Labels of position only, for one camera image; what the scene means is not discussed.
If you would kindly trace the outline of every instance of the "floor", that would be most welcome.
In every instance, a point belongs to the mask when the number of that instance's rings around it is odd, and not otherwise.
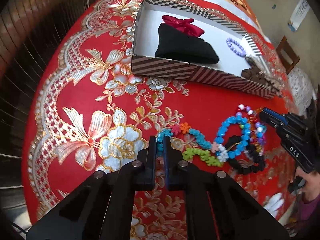
[[[309,76],[316,88],[320,80],[320,22],[312,9],[309,10],[298,30],[294,33],[287,26],[299,0],[247,0],[266,36],[278,46],[283,36],[300,56],[298,67]]]

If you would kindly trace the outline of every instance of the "table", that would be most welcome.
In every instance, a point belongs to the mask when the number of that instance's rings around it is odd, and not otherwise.
[[[255,27],[222,6],[188,0],[193,6],[213,8],[246,29],[269,62],[270,71],[284,84],[282,98],[257,96],[195,82],[138,77],[131,74],[129,26],[142,0],[99,0],[64,38],[38,86],[31,107],[23,148],[23,185],[28,211],[35,223],[95,170],[110,172],[132,161],[147,147],[150,135],[172,124],[188,122],[213,141],[221,122],[234,115],[239,104],[252,109],[269,107],[279,113],[295,111],[285,70],[273,46]],[[230,127],[225,138],[240,134]],[[231,175],[259,203],[282,192],[285,204],[294,162],[268,128],[263,172],[238,175],[225,163],[209,167],[195,157],[199,168]],[[183,150],[194,139],[179,135],[172,146]],[[244,165],[248,160],[242,155]],[[164,185],[163,159],[156,165],[152,192],[138,192],[130,239],[186,239],[184,200],[181,192]]]

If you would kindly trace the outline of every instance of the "open cardboard box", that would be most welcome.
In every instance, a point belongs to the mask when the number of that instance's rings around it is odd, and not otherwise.
[[[259,57],[265,68],[268,68],[252,38],[245,30],[209,13],[209,10],[214,12],[213,9],[203,9],[185,0],[144,0],[133,28],[132,73],[196,81],[264,98],[274,97],[276,91],[272,87],[241,77],[242,70],[250,66],[243,57],[232,52],[226,43],[227,38],[238,41],[247,55]],[[193,24],[204,30],[200,38],[211,44],[220,59],[219,62],[199,65],[196,62],[155,57],[159,43],[158,27],[163,22],[163,15],[195,19]]]

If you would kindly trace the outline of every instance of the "metal screw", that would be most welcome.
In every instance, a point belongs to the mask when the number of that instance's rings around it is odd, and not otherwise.
[[[103,171],[96,171],[93,176],[96,178],[96,179],[101,179],[104,175],[104,172]]]
[[[142,162],[141,161],[133,161],[132,162],[132,166],[133,167],[140,167],[142,165]]]
[[[219,178],[225,178],[226,175],[227,175],[227,174],[226,174],[224,171],[217,171],[217,176],[218,176]]]
[[[179,164],[179,166],[181,166],[181,167],[186,167],[186,166],[189,165],[189,163],[188,163],[187,161],[179,161],[178,164]]]

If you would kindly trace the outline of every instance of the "red bow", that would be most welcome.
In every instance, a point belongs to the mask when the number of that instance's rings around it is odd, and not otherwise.
[[[191,24],[194,19],[177,19],[176,17],[169,16],[169,15],[163,15],[162,19],[167,25],[170,25],[171,27],[177,29],[178,31],[181,31],[189,36],[194,37],[200,37],[202,34],[204,34],[204,30],[199,28],[198,26],[195,26]]]

